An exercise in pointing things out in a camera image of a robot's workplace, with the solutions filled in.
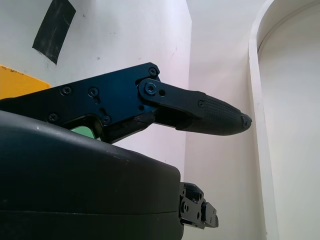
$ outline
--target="green component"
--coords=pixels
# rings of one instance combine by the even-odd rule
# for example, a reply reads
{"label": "green component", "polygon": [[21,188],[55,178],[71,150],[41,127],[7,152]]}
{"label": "green component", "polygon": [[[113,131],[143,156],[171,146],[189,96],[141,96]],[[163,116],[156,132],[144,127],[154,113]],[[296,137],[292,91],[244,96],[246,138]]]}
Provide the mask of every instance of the green component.
{"label": "green component", "polygon": [[75,132],[77,134],[81,134],[83,136],[86,136],[86,137],[89,137],[89,138],[92,138],[94,139],[95,136],[94,134],[92,133],[91,129],[86,127],[86,126],[79,126],[77,128],[74,128],[71,130],[72,132]]}

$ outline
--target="yellow panel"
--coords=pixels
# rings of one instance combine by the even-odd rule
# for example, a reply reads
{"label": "yellow panel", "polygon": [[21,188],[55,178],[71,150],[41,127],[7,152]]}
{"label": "yellow panel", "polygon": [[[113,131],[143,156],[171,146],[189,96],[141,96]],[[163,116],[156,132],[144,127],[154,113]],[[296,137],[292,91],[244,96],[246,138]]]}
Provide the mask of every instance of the yellow panel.
{"label": "yellow panel", "polygon": [[0,100],[49,89],[50,84],[0,65]]}

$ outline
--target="white wall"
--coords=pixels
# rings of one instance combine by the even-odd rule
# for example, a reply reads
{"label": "white wall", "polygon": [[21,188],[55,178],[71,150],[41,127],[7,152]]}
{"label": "white wall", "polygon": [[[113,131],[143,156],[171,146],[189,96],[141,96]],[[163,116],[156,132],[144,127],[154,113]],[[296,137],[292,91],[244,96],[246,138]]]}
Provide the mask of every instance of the white wall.
{"label": "white wall", "polygon": [[[163,82],[188,88],[191,18],[185,0],[70,0],[76,13],[57,65],[32,48],[51,1],[0,1],[0,64],[55,87],[153,62]],[[185,138],[152,125],[117,145],[174,165],[183,178]]]}
{"label": "white wall", "polygon": [[[189,88],[250,114],[249,33],[264,0],[188,0],[192,19]],[[187,133],[185,181],[216,209],[219,227],[186,227],[184,240],[261,240],[259,180],[252,129],[234,136]]]}
{"label": "white wall", "polygon": [[260,74],[281,240],[320,239],[320,4],[266,41]]}

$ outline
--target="black tape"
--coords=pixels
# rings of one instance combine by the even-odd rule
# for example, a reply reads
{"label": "black tape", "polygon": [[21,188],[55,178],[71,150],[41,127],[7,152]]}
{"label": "black tape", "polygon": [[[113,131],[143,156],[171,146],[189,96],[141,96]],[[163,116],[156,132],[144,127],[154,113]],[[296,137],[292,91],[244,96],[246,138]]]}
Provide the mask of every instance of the black tape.
{"label": "black tape", "polygon": [[34,39],[32,48],[57,64],[69,26],[76,13],[68,0],[53,0]]}

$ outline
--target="white curved arch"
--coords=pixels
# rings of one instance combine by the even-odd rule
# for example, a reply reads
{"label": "white curved arch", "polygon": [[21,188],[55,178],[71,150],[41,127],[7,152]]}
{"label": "white curved arch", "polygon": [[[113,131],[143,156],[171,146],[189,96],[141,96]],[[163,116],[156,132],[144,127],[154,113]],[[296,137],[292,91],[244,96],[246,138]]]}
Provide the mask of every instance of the white curved arch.
{"label": "white curved arch", "polygon": [[249,56],[249,92],[251,93],[251,109],[255,137],[255,156],[258,160],[258,172],[261,179],[261,205],[265,222],[266,239],[278,240],[273,175],[271,169],[270,150],[265,122],[265,112],[259,69],[259,52],[269,36],[282,23],[300,12],[308,9],[320,0],[267,0],[259,11],[251,29]]}

